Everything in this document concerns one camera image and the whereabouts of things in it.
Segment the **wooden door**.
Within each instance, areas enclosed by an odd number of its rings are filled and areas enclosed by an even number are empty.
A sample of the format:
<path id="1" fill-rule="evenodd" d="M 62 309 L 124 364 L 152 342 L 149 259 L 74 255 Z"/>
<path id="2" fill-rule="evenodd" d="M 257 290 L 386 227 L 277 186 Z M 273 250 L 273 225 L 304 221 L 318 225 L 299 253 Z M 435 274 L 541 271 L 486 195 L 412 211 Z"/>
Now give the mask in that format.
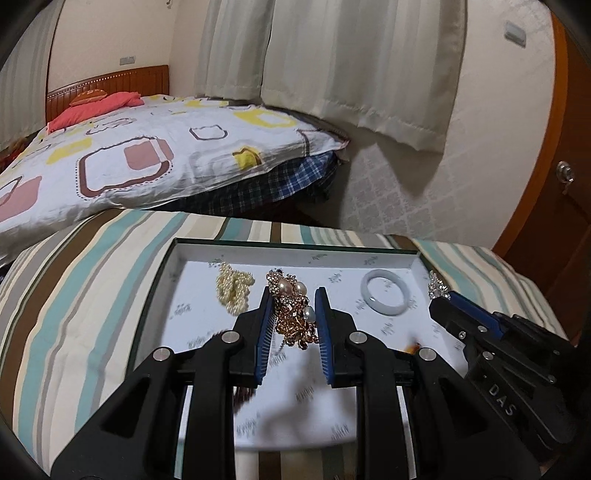
<path id="1" fill-rule="evenodd" d="M 533 280 L 572 343 L 590 313 L 590 61 L 557 15 L 555 76 L 541 150 L 494 252 Z M 575 181 L 566 195 L 559 161 Z"/>

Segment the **white middle curtain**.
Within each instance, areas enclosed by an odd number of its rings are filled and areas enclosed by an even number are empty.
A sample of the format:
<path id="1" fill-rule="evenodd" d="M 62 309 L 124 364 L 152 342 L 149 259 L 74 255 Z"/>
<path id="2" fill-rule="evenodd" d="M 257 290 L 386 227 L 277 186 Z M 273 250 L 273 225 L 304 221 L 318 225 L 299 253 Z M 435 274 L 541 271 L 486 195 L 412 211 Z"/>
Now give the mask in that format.
<path id="1" fill-rule="evenodd" d="M 467 16 L 463 1 L 212 1 L 195 87 L 440 153 Z"/>

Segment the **orange round cushion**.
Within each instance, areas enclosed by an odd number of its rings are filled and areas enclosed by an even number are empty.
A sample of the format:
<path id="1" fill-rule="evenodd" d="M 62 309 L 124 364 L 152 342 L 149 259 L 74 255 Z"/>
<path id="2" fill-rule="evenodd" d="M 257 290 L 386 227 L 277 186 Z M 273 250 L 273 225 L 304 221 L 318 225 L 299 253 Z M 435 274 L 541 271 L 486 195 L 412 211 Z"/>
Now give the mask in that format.
<path id="1" fill-rule="evenodd" d="M 97 102 L 97 101 L 103 100 L 107 96 L 108 96 L 108 93 L 102 89 L 85 90 L 82 93 L 78 94 L 76 97 L 74 97 L 70 101 L 69 106 L 75 107 L 75 106 L 79 106 L 79 105 L 85 105 L 85 104 Z"/>

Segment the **blue plaid bed sheet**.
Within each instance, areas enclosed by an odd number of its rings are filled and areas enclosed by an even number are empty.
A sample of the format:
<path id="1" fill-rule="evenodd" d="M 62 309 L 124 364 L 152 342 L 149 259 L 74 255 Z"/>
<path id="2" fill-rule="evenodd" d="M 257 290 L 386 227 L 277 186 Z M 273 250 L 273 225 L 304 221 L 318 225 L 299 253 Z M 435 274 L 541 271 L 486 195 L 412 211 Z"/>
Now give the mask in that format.
<path id="1" fill-rule="evenodd" d="M 168 202 L 157 209 L 240 217 L 325 202 L 332 194 L 341 160 L 334 152 L 287 161 L 269 173 Z"/>

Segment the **patterned white bed quilt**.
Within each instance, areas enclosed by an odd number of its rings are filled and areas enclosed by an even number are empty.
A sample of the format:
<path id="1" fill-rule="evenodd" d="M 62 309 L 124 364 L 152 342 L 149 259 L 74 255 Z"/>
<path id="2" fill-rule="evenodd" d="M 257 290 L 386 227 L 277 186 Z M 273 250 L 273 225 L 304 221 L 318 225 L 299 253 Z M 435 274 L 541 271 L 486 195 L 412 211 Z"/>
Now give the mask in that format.
<path id="1" fill-rule="evenodd" d="M 346 144 L 296 113 L 164 95 L 43 128 L 1 174 L 1 262 L 103 210 L 160 206 Z"/>

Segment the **metal door knob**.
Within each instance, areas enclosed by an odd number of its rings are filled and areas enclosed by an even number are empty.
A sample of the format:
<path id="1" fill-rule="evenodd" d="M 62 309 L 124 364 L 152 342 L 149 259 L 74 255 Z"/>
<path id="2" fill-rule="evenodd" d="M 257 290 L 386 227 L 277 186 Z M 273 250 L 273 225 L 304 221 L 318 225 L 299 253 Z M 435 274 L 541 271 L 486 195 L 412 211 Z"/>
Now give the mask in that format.
<path id="1" fill-rule="evenodd" d="M 575 181 L 575 175 L 571 165 L 566 161 L 559 161 L 556 166 L 556 177 L 563 185 L 562 194 L 566 195 L 570 186 Z"/>

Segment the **wall light switch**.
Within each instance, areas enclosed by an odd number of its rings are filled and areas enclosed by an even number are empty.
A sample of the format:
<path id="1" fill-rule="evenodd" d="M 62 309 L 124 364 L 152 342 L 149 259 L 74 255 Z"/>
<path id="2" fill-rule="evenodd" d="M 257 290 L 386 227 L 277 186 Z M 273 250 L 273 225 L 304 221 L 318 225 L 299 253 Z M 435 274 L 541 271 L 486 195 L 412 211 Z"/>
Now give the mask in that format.
<path id="1" fill-rule="evenodd" d="M 505 22 L 504 38 L 522 48 L 525 48 L 527 45 L 527 34 L 525 30 L 511 21 Z"/>

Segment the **wooden bed headboard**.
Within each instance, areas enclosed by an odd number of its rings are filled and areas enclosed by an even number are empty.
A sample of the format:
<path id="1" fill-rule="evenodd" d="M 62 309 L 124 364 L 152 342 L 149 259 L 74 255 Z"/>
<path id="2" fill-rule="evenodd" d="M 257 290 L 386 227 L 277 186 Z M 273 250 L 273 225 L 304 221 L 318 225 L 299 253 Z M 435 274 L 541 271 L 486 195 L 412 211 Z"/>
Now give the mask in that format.
<path id="1" fill-rule="evenodd" d="M 52 121 L 69 107 L 79 94 L 100 89 L 107 94 L 138 92 L 141 96 L 169 94 L 169 67 L 149 66 L 111 72 L 60 87 L 46 95 L 45 120 Z"/>

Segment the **pink pillow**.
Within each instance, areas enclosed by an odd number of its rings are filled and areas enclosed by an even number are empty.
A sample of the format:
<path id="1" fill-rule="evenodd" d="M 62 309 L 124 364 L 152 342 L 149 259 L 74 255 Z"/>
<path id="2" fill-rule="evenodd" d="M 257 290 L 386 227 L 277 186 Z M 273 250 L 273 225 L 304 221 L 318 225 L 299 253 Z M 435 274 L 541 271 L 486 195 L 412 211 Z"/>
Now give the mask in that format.
<path id="1" fill-rule="evenodd" d="M 113 93 L 101 100 L 68 107 L 47 124 L 46 131 L 50 134 L 123 107 L 137 107 L 143 104 L 138 92 Z"/>

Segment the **white left curtain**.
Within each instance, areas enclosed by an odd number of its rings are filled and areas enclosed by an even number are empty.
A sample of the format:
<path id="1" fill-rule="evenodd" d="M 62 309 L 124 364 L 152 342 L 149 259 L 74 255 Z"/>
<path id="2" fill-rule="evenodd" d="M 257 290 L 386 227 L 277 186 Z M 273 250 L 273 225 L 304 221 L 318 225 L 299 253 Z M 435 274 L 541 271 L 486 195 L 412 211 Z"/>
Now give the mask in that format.
<path id="1" fill-rule="evenodd" d="M 51 48 L 63 1 L 50 1 L 24 30 L 1 69 L 1 149 L 45 125 Z"/>

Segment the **silver crystal brooch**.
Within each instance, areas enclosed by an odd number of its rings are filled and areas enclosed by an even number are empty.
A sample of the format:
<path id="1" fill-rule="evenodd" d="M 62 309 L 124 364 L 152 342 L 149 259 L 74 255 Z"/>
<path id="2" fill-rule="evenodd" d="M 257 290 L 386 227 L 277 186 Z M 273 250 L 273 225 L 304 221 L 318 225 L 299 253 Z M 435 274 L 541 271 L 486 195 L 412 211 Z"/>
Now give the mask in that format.
<path id="1" fill-rule="evenodd" d="M 435 270 L 429 271 L 428 293 L 431 300 L 451 298 L 451 289 L 446 281 Z"/>

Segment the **white jade bangle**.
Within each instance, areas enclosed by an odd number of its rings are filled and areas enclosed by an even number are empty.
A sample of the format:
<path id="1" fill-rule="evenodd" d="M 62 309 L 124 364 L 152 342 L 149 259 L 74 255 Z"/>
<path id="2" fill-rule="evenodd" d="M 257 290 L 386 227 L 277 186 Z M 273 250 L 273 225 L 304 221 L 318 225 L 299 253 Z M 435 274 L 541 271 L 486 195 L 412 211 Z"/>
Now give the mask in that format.
<path id="1" fill-rule="evenodd" d="M 400 316 L 410 307 L 411 291 L 393 271 L 375 269 L 363 276 L 362 299 L 370 309 L 384 316 Z"/>

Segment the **wall power socket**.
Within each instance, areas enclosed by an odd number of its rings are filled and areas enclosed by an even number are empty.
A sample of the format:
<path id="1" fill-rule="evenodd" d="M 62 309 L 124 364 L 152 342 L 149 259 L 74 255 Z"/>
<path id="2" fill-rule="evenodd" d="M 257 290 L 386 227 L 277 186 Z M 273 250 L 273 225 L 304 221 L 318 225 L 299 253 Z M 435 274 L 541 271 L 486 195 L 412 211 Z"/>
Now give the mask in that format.
<path id="1" fill-rule="evenodd" d="M 120 65 L 131 65 L 135 63 L 135 57 L 134 56 L 127 56 L 127 57 L 121 57 L 119 59 L 119 64 Z"/>

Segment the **white curtain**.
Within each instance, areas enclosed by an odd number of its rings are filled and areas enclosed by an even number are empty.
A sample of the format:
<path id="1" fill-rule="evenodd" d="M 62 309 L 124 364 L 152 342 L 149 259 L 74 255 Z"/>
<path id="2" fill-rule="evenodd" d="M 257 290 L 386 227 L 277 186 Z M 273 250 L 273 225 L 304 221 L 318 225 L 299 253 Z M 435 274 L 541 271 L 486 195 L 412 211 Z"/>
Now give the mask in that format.
<path id="1" fill-rule="evenodd" d="M 1 149 L 45 125 L 51 48 L 63 1 L 50 1 L 24 30 L 1 69 Z"/>
<path id="2" fill-rule="evenodd" d="M 195 87 L 440 153 L 467 16 L 463 1 L 212 1 Z"/>

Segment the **green white jewelry box tray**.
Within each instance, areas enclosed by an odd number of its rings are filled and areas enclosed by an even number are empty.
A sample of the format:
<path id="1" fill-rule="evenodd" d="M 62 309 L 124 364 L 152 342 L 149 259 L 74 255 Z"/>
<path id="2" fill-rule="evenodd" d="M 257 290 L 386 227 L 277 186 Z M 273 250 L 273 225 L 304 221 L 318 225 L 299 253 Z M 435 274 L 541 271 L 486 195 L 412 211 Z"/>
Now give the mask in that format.
<path id="1" fill-rule="evenodd" d="M 360 286 L 368 272 L 395 272 L 411 291 L 409 309 L 384 316 L 366 304 Z M 235 325 L 238 304 L 222 298 L 224 274 L 252 280 L 242 306 L 259 307 L 266 289 L 290 279 L 308 300 L 325 288 L 335 309 L 349 313 L 363 332 L 407 352 L 429 347 L 466 373 L 461 343 L 430 316 L 429 271 L 412 250 L 280 245 L 260 242 L 176 239 L 158 266 L 140 314 L 128 365 L 137 367 L 158 347 L 176 353 L 201 347 Z M 235 414 L 235 445 L 243 450 L 324 447 L 356 437 L 356 392 L 325 381 L 321 353 L 312 341 L 310 316 L 294 332 L 276 320 L 263 383 Z"/>

